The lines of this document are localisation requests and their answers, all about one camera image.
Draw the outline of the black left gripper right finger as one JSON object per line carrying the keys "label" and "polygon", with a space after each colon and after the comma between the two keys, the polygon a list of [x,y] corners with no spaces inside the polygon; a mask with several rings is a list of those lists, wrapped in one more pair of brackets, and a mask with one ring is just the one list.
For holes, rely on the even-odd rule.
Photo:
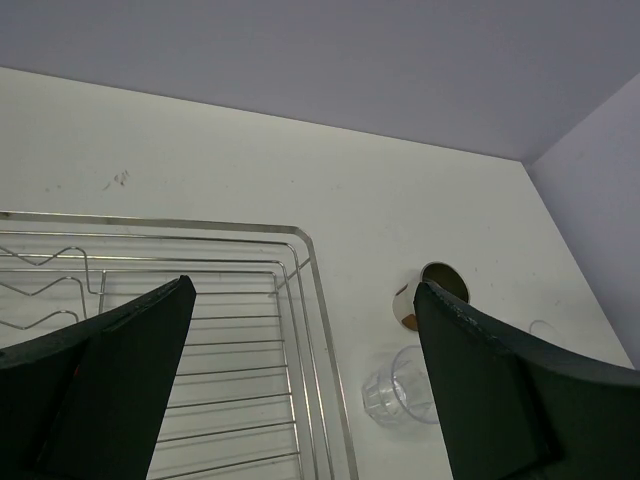
{"label": "black left gripper right finger", "polygon": [[639,373],[418,284],[419,338],[456,479],[636,479]]}

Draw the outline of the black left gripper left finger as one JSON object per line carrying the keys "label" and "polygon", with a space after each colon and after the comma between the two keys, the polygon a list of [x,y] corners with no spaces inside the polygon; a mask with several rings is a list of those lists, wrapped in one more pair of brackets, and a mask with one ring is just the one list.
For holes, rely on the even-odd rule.
{"label": "black left gripper left finger", "polygon": [[145,478],[195,300],[181,276],[2,349],[2,478]]}

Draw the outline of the large clear glass tumbler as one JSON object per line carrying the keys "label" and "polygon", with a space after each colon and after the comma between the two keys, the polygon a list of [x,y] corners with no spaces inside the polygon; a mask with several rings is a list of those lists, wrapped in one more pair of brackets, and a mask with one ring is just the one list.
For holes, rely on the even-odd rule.
{"label": "large clear glass tumbler", "polygon": [[412,429],[439,423],[422,348],[409,345],[374,371],[361,388],[366,414],[378,425]]}

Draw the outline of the brown and white paper cup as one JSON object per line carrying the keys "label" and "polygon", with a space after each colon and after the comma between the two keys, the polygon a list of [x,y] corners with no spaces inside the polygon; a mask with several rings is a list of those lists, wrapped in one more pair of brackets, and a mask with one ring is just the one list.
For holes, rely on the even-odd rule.
{"label": "brown and white paper cup", "polygon": [[433,282],[466,303],[470,300],[466,282],[452,266],[443,262],[431,262],[423,267],[418,276],[412,277],[401,287],[393,297],[394,317],[407,330],[418,331],[413,302],[416,289],[422,282]]}

